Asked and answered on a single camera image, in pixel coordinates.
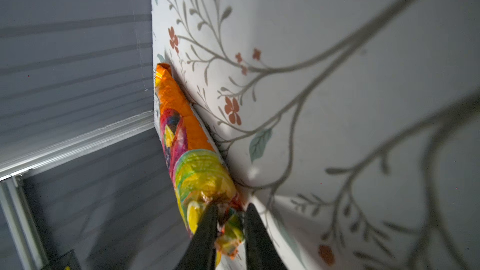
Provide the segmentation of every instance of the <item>red flower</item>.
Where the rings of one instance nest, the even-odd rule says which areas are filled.
[[[332,248],[330,248],[330,246],[318,246],[318,254],[328,266],[332,266],[333,264],[335,264],[335,256],[333,255]]]
[[[237,58],[237,62],[238,62],[239,64],[243,61],[243,58],[242,58],[242,55],[240,54],[240,52],[237,53],[237,54],[235,55],[235,57]]]
[[[257,60],[257,61],[260,61],[260,54],[262,52],[256,48],[253,49],[253,59],[254,60]]]
[[[170,35],[170,46],[172,46],[172,48],[175,49],[177,53],[179,53],[179,39],[175,34],[175,31],[173,30],[173,26],[168,29],[168,34]]]
[[[235,124],[237,122],[238,125],[242,125],[242,120],[240,119],[240,116],[238,115],[238,111],[240,110],[239,103],[237,102],[237,99],[233,99],[233,103],[230,100],[230,98],[225,97],[225,113],[228,115],[228,119],[230,120],[231,123]]]

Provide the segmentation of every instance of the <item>colorful snack bag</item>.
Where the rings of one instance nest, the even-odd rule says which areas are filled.
[[[240,197],[213,140],[173,79],[167,63],[156,67],[154,110],[155,128],[162,142],[178,209],[190,236],[197,230],[207,205],[214,202],[222,213],[215,247],[233,259],[244,240],[237,213],[242,209]]]

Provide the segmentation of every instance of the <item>yellow object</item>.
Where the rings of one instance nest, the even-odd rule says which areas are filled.
[[[159,115],[155,128],[162,141],[183,222],[192,236],[208,204],[215,202],[224,214],[219,217],[223,227],[215,241],[216,262],[220,262],[221,254],[234,258],[237,246],[244,240],[236,213],[242,208],[225,163],[166,63],[157,65],[155,93],[159,99],[159,106],[154,107]]]

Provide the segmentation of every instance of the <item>floral wallpaper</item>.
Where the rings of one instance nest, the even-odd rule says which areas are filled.
[[[153,61],[290,269],[476,269],[475,2],[152,0]]]

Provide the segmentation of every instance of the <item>gray wall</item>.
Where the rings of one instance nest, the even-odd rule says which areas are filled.
[[[0,0],[0,163],[152,109],[150,0]]]
[[[75,249],[82,270],[172,269],[188,246],[154,129],[28,178],[24,189],[50,259]]]

